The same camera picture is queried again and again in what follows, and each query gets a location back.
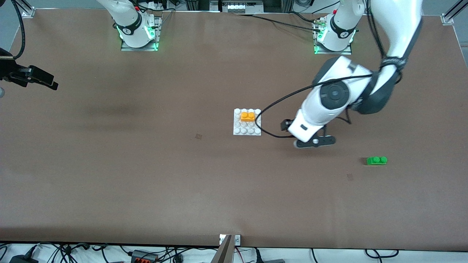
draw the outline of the cable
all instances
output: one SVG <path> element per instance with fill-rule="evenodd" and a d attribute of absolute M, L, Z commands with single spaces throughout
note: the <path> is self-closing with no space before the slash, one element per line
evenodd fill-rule
<path fill-rule="evenodd" d="M 54 254 L 57 255 L 58 252 L 59 252 L 59 249 L 56 248 L 56 249 L 54 250 L 54 252 L 52 252 L 51 257 L 49 257 L 49 259 L 47 260 L 46 263 L 49 263 L 49 261 L 52 259 L 52 256 L 54 256 Z"/>
<path fill-rule="evenodd" d="M 349 109 L 349 107 L 346 107 L 346 109 L 344 110 L 345 114 L 346 114 L 346 119 L 343 118 L 343 117 L 336 117 L 336 118 L 339 119 L 339 120 L 345 121 L 347 124 L 351 125 L 352 123 L 351 123 L 350 114 L 348 112 L 348 109 Z"/>
<path fill-rule="evenodd" d="M 104 249 L 101 249 L 101 253 L 102 253 L 102 257 L 104 258 L 104 261 L 106 263 L 109 263 L 109 261 L 107 261 L 106 255 L 104 254 Z"/>
<path fill-rule="evenodd" d="M 303 17 L 301 14 L 299 14 L 299 13 L 296 12 L 296 11 L 289 11 L 288 14 L 295 14 L 295 15 L 297 15 L 300 19 L 302 19 L 302 20 L 304 20 L 304 21 L 306 21 L 306 22 L 309 22 L 309 23 L 313 23 L 313 22 L 314 22 L 313 19 L 307 19 L 307 18 Z"/>
<path fill-rule="evenodd" d="M 396 257 L 396 256 L 400 253 L 400 251 L 397 249 L 397 250 L 395 250 L 395 254 L 388 255 L 388 256 L 381 256 L 381 255 L 379 254 L 379 252 L 377 252 L 377 250 L 375 250 L 375 249 L 370 249 L 370 250 L 372 250 L 372 251 L 376 254 L 376 256 L 371 256 L 371 255 L 369 254 L 368 250 L 369 250 L 369 249 L 364 249 L 364 253 L 366 254 L 366 256 L 368 256 L 368 257 L 370 257 L 370 258 L 373 258 L 373 259 L 378 259 L 380 263 L 382 263 L 382 258 L 392 258 L 392 257 Z"/>
<path fill-rule="evenodd" d="M 242 263 L 245 263 L 245 262 L 244 262 L 244 259 L 242 258 L 242 255 L 241 255 L 241 252 L 239 251 L 239 249 L 238 249 L 238 248 L 235 248 L 235 249 L 237 250 L 237 253 L 239 254 L 239 257 L 241 258 Z"/>
<path fill-rule="evenodd" d="M 167 261 L 167 260 L 170 260 L 171 258 L 173 258 L 173 257 L 175 257 L 175 256 L 178 256 L 178 255 L 182 254 L 183 252 L 185 252 L 185 251 L 187 251 L 187 250 L 190 250 L 190 249 L 192 249 L 192 248 L 186 248 L 186 249 L 182 250 L 181 252 L 178 252 L 178 253 L 176 253 L 176 254 L 173 255 L 173 256 L 169 256 L 169 258 L 166 258 L 166 259 L 164 259 L 164 260 L 162 260 L 162 261 L 159 261 L 159 262 L 160 262 L 160 263 L 163 263 L 163 262 L 165 262 L 165 261 Z"/>
<path fill-rule="evenodd" d="M 320 8 L 319 10 L 313 11 L 311 14 L 315 14 L 315 13 L 317 13 L 318 11 L 324 10 L 325 8 L 332 7 L 332 6 L 336 5 L 336 4 L 339 3 L 339 2 L 340 2 L 340 1 L 337 1 L 336 3 L 333 3 L 333 4 L 328 5 L 328 6 L 326 6 L 326 7 L 322 7 L 322 8 Z"/>
<path fill-rule="evenodd" d="M 314 249 L 311 248 L 310 250 L 312 251 L 312 257 L 314 257 L 315 263 L 319 263 L 319 262 L 317 261 L 317 258 L 315 257 Z"/>
<path fill-rule="evenodd" d="M 24 32 L 23 17 L 21 16 L 20 9 L 18 8 L 18 4 L 17 4 L 16 0 L 11 0 L 11 2 L 13 4 L 14 8 L 15 8 L 16 15 L 18 16 L 18 19 L 20 21 L 20 29 L 21 29 L 21 49 L 18 52 L 18 55 L 13 57 L 13 59 L 18 59 L 23 54 L 24 47 L 26 46 L 26 33 Z"/>
<path fill-rule="evenodd" d="M 134 0 L 131 0 L 130 2 L 132 2 L 132 4 L 134 6 L 138 7 L 142 11 L 151 10 L 151 11 L 155 11 L 155 12 L 161 12 L 161 11 L 168 11 L 168 10 L 174 10 L 174 11 L 176 10 L 175 8 L 166 8 L 166 9 L 156 10 L 156 9 L 151 9 L 149 7 L 144 7 L 144 6 L 140 5 L 138 3 L 138 0 L 136 0 L 136 2 Z"/>
<path fill-rule="evenodd" d="M 161 22 L 161 26 L 164 24 L 164 22 L 172 15 L 173 12 L 175 12 L 176 10 L 171 10 L 171 12 L 169 12 L 168 16 L 166 18 L 164 18 L 164 20 Z"/>
<path fill-rule="evenodd" d="M 311 7 L 315 0 L 295 0 L 296 4 L 302 7 Z"/>
<path fill-rule="evenodd" d="M 132 256 L 132 255 L 133 255 L 133 252 L 131 252 L 131 251 L 126 251 L 126 250 L 124 249 L 124 247 L 122 247 L 122 246 L 119 246 L 119 247 L 120 247 L 120 249 L 121 249 L 123 252 L 125 252 L 128 256 Z"/>
<path fill-rule="evenodd" d="M 257 262 L 256 263 L 263 263 L 262 255 L 260 254 L 260 250 L 258 248 L 254 248 L 255 252 L 257 253 Z"/>
<path fill-rule="evenodd" d="M 2 246 L 0 246 L 0 249 L 2 249 L 2 248 L 4 248 L 5 251 L 3 251 L 3 254 L 0 256 L 0 261 L 3 259 L 3 257 L 7 253 L 7 250 L 8 250 L 7 244 L 3 244 Z"/>
<path fill-rule="evenodd" d="M 343 78 L 338 78 L 338 79 L 331 79 L 331 80 L 326 80 L 326 81 L 318 82 L 318 83 L 316 83 L 316 84 L 312 84 L 312 85 L 309 85 L 309 86 L 307 86 L 307 87 L 298 89 L 298 90 L 296 90 L 296 91 L 294 91 L 294 92 L 291 92 L 290 94 L 288 94 L 288 95 L 282 97 L 281 99 L 279 99 L 279 100 L 273 102 L 272 104 L 268 105 L 265 109 L 263 109 L 263 110 L 257 115 L 257 117 L 255 118 L 255 125 L 257 125 L 257 127 L 258 127 L 261 131 L 263 131 L 263 132 L 265 132 L 266 134 L 271 135 L 271 136 L 273 136 L 273 137 L 275 137 L 275 138 L 294 138 L 293 135 L 276 135 L 276 134 L 273 134 L 273 133 L 271 133 L 271 132 L 269 132 L 269 131 L 266 131 L 264 128 L 262 128 L 262 127 L 260 127 L 260 126 L 258 125 L 257 119 L 258 119 L 264 112 L 266 112 L 269 108 L 275 106 L 276 104 L 282 102 L 283 100 L 285 100 L 285 99 L 287 99 L 287 98 L 289 98 L 289 97 L 291 97 L 291 96 L 293 96 L 293 95 L 296 95 L 296 94 L 298 94 L 298 93 L 300 93 L 300 92 L 303 92 L 304 90 L 308 90 L 308 89 L 310 89 L 310 88 L 313 88 L 313 87 L 316 87 L 316 86 L 319 86 L 319 85 L 326 85 L 326 84 L 331 84 L 331 83 L 339 82 L 339 81 L 342 81 L 342 80 L 357 79 L 357 78 L 367 78 L 367 77 L 371 77 L 371 76 L 372 76 L 372 74 L 369 74 L 369 75 L 359 75 L 359 76 L 349 76 L 349 77 L 343 77 Z"/>
<path fill-rule="evenodd" d="M 306 28 L 306 27 L 302 27 L 302 26 L 298 26 L 298 25 L 288 24 L 288 23 L 285 23 L 285 22 L 276 21 L 276 20 L 273 20 L 273 19 L 270 19 L 270 18 L 266 18 L 266 17 L 255 16 L 255 15 L 249 15 L 249 16 L 255 17 L 255 18 L 260 18 L 260 19 L 263 19 L 263 20 L 266 20 L 266 21 L 270 21 L 270 22 L 273 22 L 273 23 L 278 23 L 278 24 L 286 25 L 286 26 L 289 26 L 289 27 L 294 27 L 294 28 L 299 28 L 299 29 L 305 29 L 305 30 L 310 30 L 310 31 L 314 31 L 314 32 L 320 32 L 319 29 Z"/>
<path fill-rule="evenodd" d="M 382 41 L 380 40 L 379 33 L 377 32 L 377 25 L 375 24 L 374 15 L 372 15 L 372 9 L 370 0 L 366 0 L 366 12 L 367 12 L 367 22 L 369 23 L 369 29 L 371 30 L 372 36 L 379 48 L 380 58 L 385 57 L 385 50 L 382 45 Z"/>

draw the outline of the black cable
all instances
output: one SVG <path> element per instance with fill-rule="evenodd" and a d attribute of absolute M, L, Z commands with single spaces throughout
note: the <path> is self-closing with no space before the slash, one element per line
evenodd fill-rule
<path fill-rule="evenodd" d="M 329 7 L 331 7 L 331 6 L 334 6 L 334 5 L 336 5 L 337 3 L 339 3 L 339 2 L 340 2 L 340 1 L 337 1 L 337 2 L 335 2 L 335 3 L 333 3 L 333 4 L 329 5 L 329 6 L 322 7 L 322 8 L 320 8 L 319 10 L 313 11 L 311 14 L 315 14 L 315 13 L 317 13 L 318 11 L 324 10 L 325 8 L 329 8 Z"/>
<path fill-rule="evenodd" d="M 283 100 L 285 100 L 285 99 L 287 99 L 287 98 L 289 98 L 289 97 L 291 97 L 291 96 L 293 96 L 293 95 L 296 95 L 296 94 L 298 94 L 298 93 L 300 93 L 300 92 L 303 92 L 304 90 L 308 90 L 308 89 L 310 89 L 310 88 L 313 88 L 313 87 L 316 87 L 316 86 L 319 86 L 319 85 L 326 85 L 326 84 L 330 84 L 330 83 L 335 83 L 335 82 L 342 81 L 342 80 L 357 79 L 357 78 L 367 78 L 367 77 L 371 77 L 371 76 L 372 76 L 372 74 L 369 74 L 369 75 L 359 75 L 359 76 L 349 76 L 349 77 L 343 77 L 343 78 L 338 78 L 338 79 L 331 79 L 331 80 L 326 80 L 326 81 L 318 82 L 318 83 L 316 83 L 316 84 L 312 84 L 312 85 L 309 85 L 309 86 L 307 86 L 307 87 L 298 89 L 298 90 L 296 90 L 296 91 L 294 91 L 294 92 L 291 92 L 290 94 L 288 94 L 288 95 L 282 97 L 281 99 L 279 99 L 279 100 L 273 102 L 272 104 L 268 105 L 265 109 L 263 109 L 263 110 L 257 115 L 257 117 L 255 118 L 255 125 L 257 125 L 257 127 L 258 127 L 261 131 L 263 131 L 263 132 L 265 132 L 266 134 L 271 135 L 271 136 L 273 136 L 273 137 L 275 137 L 275 138 L 294 138 L 293 135 L 276 135 L 276 134 L 273 134 L 273 133 L 271 133 L 271 132 L 269 132 L 269 131 L 266 131 L 264 128 L 262 128 L 262 127 L 260 127 L 260 126 L 258 125 L 257 119 L 258 119 L 264 112 L 266 112 L 269 108 L 275 106 L 276 104 L 282 102 Z"/>
<path fill-rule="evenodd" d="M 49 263 L 49 261 L 52 259 L 52 257 L 54 256 L 54 254 L 57 254 L 58 252 L 59 252 L 59 249 L 56 248 L 56 249 L 54 250 L 54 252 L 52 252 L 51 256 L 49 257 L 49 259 L 47 260 L 46 263 Z"/>
<path fill-rule="evenodd" d="M 263 263 L 262 255 L 260 254 L 260 250 L 258 248 L 254 248 L 257 254 L 257 262 L 256 263 Z"/>
<path fill-rule="evenodd" d="M 294 27 L 294 28 L 299 28 L 299 29 L 305 29 L 305 30 L 310 30 L 310 31 L 314 31 L 314 32 L 320 32 L 319 29 L 306 28 L 306 27 L 302 27 L 302 26 L 298 26 L 298 25 L 288 24 L 288 23 L 285 23 L 285 22 L 273 20 L 273 19 L 266 18 L 266 17 L 255 16 L 255 15 L 249 15 L 249 16 L 255 17 L 255 18 L 260 18 L 260 19 L 263 19 L 263 20 L 266 20 L 266 21 L 270 21 L 270 22 L 273 22 L 273 23 L 282 24 L 282 25 L 289 26 L 289 27 Z"/>
<path fill-rule="evenodd" d="M 319 262 L 317 261 L 317 258 L 315 257 L 314 249 L 311 248 L 310 250 L 312 251 L 312 257 L 314 257 L 315 263 L 319 263 Z"/>
<path fill-rule="evenodd" d="M 288 14 L 295 14 L 295 15 L 297 15 L 300 19 L 302 19 L 302 20 L 304 20 L 304 21 L 306 21 L 306 22 L 309 22 L 309 23 L 313 23 L 313 22 L 314 22 L 313 19 L 307 19 L 307 18 L 303 17 L 301 14 L 299 14 L 299 13 L 296 12 L 296 11 L 289 11 Z"/>
<path fill-rule="evenodd" d="M 178 253 L 176 253 L 176 254 L 173 255 L 173 256 L 169 256 L 169 258 L 166 258 L 166 259 L 164 259 L 164 260 L 162 260 L 162 261 L 159 261 L 159 262 L 160 262 L 160 263 L 163 263 L 163 262 L 165 262 L 165 261 L 167 261 L 167 260 L 170 260 L 171 258 L 173 258 L 173 257 L 175 257 L 175 256 L 178 256 L 178 255 L 182 254 L 183 252 L 185 252 L 185 251 L 187 251 L 187 250 L 190 250 L 190 249 L 192 249 L 192 248 L 186 248 L 186 249 L 182 250 L 181 252 L 178 252 Z"/>
<path fill-rule="evenodd" d="M 122 246 L 119 246 L 119 247 L 120 247 L 120 249 L 121 249 L 123 252 L 125 252 L 128 256 L 132 256 L 132 255 L 133 255 L 133 252 L 131 252 L 131 251 L 126 251 L 126 250 L 124 249 L 124 247 L 122 247 Z"/>
<path fill-rule="evenodd" d="M 379 33 L 377 31 L 377 25 L 375 24 L 374 16 L 372 15 L 372 8 L 370 5 L 370 0 L 366 0 L 366 12 L 367 12 L 367 22 L 369 23 L 369 29 L 371 30 L 372 37 L 377 44 L 380 52 L 380 58 L 384 58 L 386 52 L 383 48 L 382 41 L 380 40 Z"/>
<path fill-rule="evenodd" d="M 21 13 L 20 13 L 20 10 L 18 8 L 18 4 L 16 3 L 16 0 L 11 0 L 14 8 L 15 8 L 15 11 L 16 11 L 16 15 L 18 16 L 18 19 L 20 21 L 20 30 L 21 30 L 21 49 L 20 51 L 18 52 L 18 55 L 16 56 L 13 56 L 13 59 L 18 59 L 19 57 L 21 57 L 21 55 L 23 54 L 24 52 L 24 47 L 26 46 L 26 33 L 24 32 L 24 24 L 23 24 L 23 17 L 21 16 Z"/>
<path fill-rule="evenodd" d="M 8 250 L 7 244 L 3 244 L 2 246 L 0 246 L 0 249 L 2 249 L 2 248 L 4 248 L 5 251 L 3 251 L 3 254 L 0 256 L 0 261 L 3 259 L 3 257 L 7 253 L 7 250 Z"/>
<path fill-rule="evenodd" d="M 156 10 L 156 9 L 151 9 L 149 7 L 144 7 L 142 5 L 140 5 L 138 3 L 138 0 L 136 0 L 136 2 L 134 0 L 131 0 L 131 2 L 133 3 L 134 6 L 137 6 L 140 10 L 143 10 L 143 11 L 147 11 L 147 10 L 151 10 L 151 11 L 155 11 L 155 12 L 161 12 L 161 11 L 168 11 L 168 10 L 176 10 L 175 8 L 166 8 L 166 9 L 161 9 L 161 10 Z"/>
<path fill-rule="evenodd" d="M 24 255 L 24 257 L 29 260 L 32 258 L 32 253 L 34 253 L 34 249 L 37 247 L 37 245 L 34 245 L 32 248 L 30 248 L 28 250 L 28 252 L 26 252 L 26 254 Z"/>
<path fill-rule="evenodd" d="M 346 107 L 346 109 L 344 110 L 345 114 L 346 114 L 346 119 L 343 118 L 343 117 L 336 117 L 337 119 L 339 120 L 342 120 L 342 121 L 345 121 L 347 124 L 351 125 L 351 119 L 350 119 L 350 114 L 348 112 L 348 109 L 349 107 Z"/>
<path fill-rule="evenodd" d="M 368 252 L 368 250 L 372 250 L 376 256 L 371 256 Z M 364 249 L 364 253 L 366 254 L 366 256 L 370 257 L 370 258 L 373 258 L 373 259 L 378 259 L 380 263 L 382 263 L 382 258 L 392 258 L 392 257 L 396 257 L 400 251 L 399 250 L 395 250 L 395 254 L 391 254 L 391 255 L 388 255 L 388 256 L 381 256 L 379 254 L 379 252 L 377 252 L 377 250 L 375 249 Z"/>
<path fill-rule="evenodd" d="M 101 249 L 101 253 L 102 253 L 102 257 L 104 258 L 104 261 L 106 263 L 109 263 L 109 261 L 107 261 L 106 255 L 104 254 L 104 249 Z"/>

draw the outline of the lego baseplate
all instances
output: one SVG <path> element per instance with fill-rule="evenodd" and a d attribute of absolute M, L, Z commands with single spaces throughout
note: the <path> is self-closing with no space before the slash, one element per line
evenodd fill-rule
<path fill-rule="evenodd" d="M 255 118 L 257 118 L 258 114 L 260 114 L 260 109 L 235 109 L 234 110 L 234 125 L 233 125 L 233 135 L 249 135 L 249 136 L 260 136 L 262 135 L 262 130 L 260 130 L 257 125 L 255 125 Z M 248 113 L 254 114 L 254 119 L 252 120 Z M 257 120 L 258 126 L 262 127 L 262 116 L 260 116 Z"/>

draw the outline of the connector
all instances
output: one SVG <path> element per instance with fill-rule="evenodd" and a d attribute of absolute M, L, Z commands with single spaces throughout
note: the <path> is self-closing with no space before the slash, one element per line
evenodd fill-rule
<path fill-rule="evenodd" d="M 175 255 L 172 258 L 172 260 L 173 260 L 174 263 L 182 263 L 183 262 L 183 255 L 182 254 Z"/>

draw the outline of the white lego plate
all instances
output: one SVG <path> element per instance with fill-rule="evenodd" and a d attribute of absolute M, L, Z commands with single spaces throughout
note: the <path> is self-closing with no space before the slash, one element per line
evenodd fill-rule
<path fill-rule="evenodd" d="M 255 122 L 242 122 L 241 113 L 243 112 L 253 112 L 255 113 L 255 118 L 260 114 L 260 109 L 235 109 L 234 110 L 234 125 L 233 125 L 233 135 L 249 135 L 249 136 L 260 136 L 262 135 L 262 130 L 260 130 Z M 257 120 L 258 126 L 262 127 L 262 116 Z"/>

